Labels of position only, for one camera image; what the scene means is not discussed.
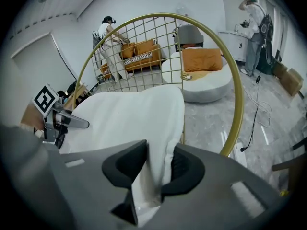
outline backpack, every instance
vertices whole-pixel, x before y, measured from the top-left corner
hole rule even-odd
[[[98,31],[93,31],[93,48],[97,46],[97,44],[101,41]]]
[[[264,18],[262,19],[260,26],[258,26],[259,31],[264,40],[271,42],[273,39],[274,26],[270,14],[266,14],[261,6],[257,4],[255,5],[261,8],[262,12],[264,13]]]

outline orange cushion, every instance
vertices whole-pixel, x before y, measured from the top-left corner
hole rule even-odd
[[[108,70],[107,63],[102,65],[101,68],[100,68],[101,73],[104,73],[105,70]]]
[[[154,45],[154,40],[150,39],[144,42],[140,42],[137,45],[135,45],[135,53],[137,55],[144,54],[150,50],[152,50],[152,45]]]
[[[182,50],[184,71],[219,71],[222,58],[219,48],[187,48]]]
[[[129,43],[129,44],[124,44],[121,47],[121,53],[123,55],[122,56],[123,58],[131,58],[131,57],[133,57],[134,45],[135,45],[135,43]]]

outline white pants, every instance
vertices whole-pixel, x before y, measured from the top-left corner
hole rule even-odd
[[[128,78],[128,73],[125,70],[125,66],[122,62],[122,59],[119,56],[119,51],[117,46],[109,47],[107,45],[102,46],[103,50],[101,51],[102,56],[106,59],[106,63],[112,73],[115,81],[119,80],[119,74],[123,79]]]

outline round white bed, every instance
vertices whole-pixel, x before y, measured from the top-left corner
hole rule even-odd
[[[232,75],[224,57],[221,56],[223,62],[222,70],[213,71],[197,80],[183,80],[182,87],[180,55],[182,56],[180,52],[174,52],[171,55],[173,59],[168,59],[162,63],[162,78],[166,83],[173,83],[173,85],[180,89],[183,88],[182,94],[186,102],[214,102],[228,93]]]

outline black cable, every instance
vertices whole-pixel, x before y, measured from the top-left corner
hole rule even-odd
[[[58,134],[56,141],[54,143],[57,146],[58,149],[60,149],[62,147],[64,139],[63,140],[61,140],[61,139],[62,139],[63,136],[65,137],[65,134],[67,133],[67,128],[66,128],[66,131],[63,132],[64,128],[66,128],[66,127],[64,125],[60,124],[59,134]]]
[[[257,85],[257,109],[256,109],[256,112],[255,112],[255,116],[254,116],[254,122],[253,122],[253,127],[252,127],[252,130],[251,130],[251,136],[250,136],[250,140],[249,140],[249,143],[246,147],[243,147],[240,149],[241,152],[244,152],[250,145],[251,143],[251,140],[253,138],[253,134],[254,134],[254,127],[255,127],[255,122],[256,122],[256,116],[257,116],[257,111],[258,111],[258,107],[259,107],[259,101],[258,101],[258,93],[259,93],[259,81],[260,81],[260,75],[261,73],[259,74],[259,76],[257,77],[256,79],[256,85]]]

